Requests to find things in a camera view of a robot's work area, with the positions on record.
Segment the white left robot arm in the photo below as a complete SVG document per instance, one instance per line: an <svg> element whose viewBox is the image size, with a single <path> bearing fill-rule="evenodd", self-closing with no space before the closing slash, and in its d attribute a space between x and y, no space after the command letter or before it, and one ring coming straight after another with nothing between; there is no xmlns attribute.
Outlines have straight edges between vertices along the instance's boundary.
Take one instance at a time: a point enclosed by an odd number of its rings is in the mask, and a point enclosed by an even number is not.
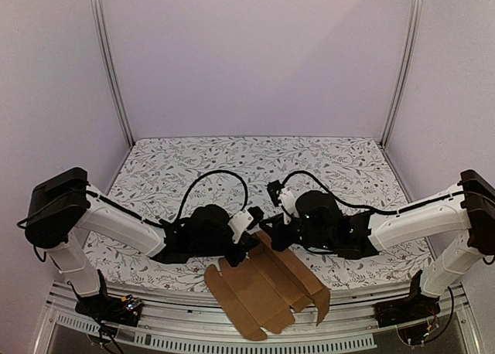
<svg viewBox="0 0 495 354"><path fill-rule="evenodd" d="M88 182L87 172L75 167L33 189L28 215L17 226L52 259L86 307L98 318L109 318L114 300L104 293L104 278L87 259L75 229L100 233L161 264L224 257L236 267L258 245L249 232L263 217L260 207L244 203L233 215L209 204L172 221L149 220L103 195Z"/></svg>

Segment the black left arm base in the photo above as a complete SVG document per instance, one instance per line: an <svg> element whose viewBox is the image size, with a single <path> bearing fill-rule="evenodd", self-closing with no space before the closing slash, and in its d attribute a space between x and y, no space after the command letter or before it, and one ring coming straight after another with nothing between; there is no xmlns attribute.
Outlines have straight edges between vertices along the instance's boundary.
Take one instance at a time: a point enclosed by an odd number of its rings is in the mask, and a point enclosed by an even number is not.
<svg viewBox="0 0 495 354"><path fill-rule="evenodd" d="M97 276L100 287L97 293L91 296L81 297L71 286L77 298L76 312L89 316L97 323L112 322L137 327L142 315L143 300L132 294L120 298L110 296L104 276L99 269Z"/></svg>

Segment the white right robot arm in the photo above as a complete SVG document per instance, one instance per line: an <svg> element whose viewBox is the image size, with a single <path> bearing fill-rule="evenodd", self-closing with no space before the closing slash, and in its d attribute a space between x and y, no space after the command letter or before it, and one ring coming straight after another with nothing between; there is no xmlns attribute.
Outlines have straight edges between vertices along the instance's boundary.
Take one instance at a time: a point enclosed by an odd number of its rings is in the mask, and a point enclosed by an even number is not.
<svg viewBox="0 0 495 354"><path fill-rule="evenodd" d="M417 319L428 310L430 299L494 254L494 187L474 170L462 172L459 182L436 195L395 209L348 203L324 184L295 196L286 184L274 181L267 186L281 210L260 223L273 250L297 244L315 254L360 260L400 243L458 232L419 274L418 290L401 301L400 313L407 320Z"/></svg>

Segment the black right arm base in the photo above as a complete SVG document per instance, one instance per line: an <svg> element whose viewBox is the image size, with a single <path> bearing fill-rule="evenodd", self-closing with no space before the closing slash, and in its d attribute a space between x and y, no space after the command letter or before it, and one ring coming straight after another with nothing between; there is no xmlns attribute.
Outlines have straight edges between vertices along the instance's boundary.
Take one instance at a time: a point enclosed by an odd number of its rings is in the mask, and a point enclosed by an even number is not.
<svg viewBox="0 0 495 354"><path fill-rule="evenodd" d="M432 331L437 328L438 313L441 311L439 297L423 294L422 274L423 271L418 271L413 276L407 296L374 305L374 318L380 328L422 320L421 324L397 330L399 339L408 346L424 345L432 340Z"/></svg>

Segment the brown cardboard box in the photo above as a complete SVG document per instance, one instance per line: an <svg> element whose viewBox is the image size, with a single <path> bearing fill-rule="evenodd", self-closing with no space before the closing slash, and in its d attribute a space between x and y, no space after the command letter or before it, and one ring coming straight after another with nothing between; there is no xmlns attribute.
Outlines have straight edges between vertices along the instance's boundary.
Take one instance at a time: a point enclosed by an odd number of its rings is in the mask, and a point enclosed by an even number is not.
<svg viewBox="0 0 495 354"><path fill-rule="evenodd" d="M319 325L329 312L330 292L290 250L271 248L271 238L259 231L259 245L238 266L221 258L205 270L204 281L230 322L244 339L264 341L295 323L295 312L310 305Z"/></svg>

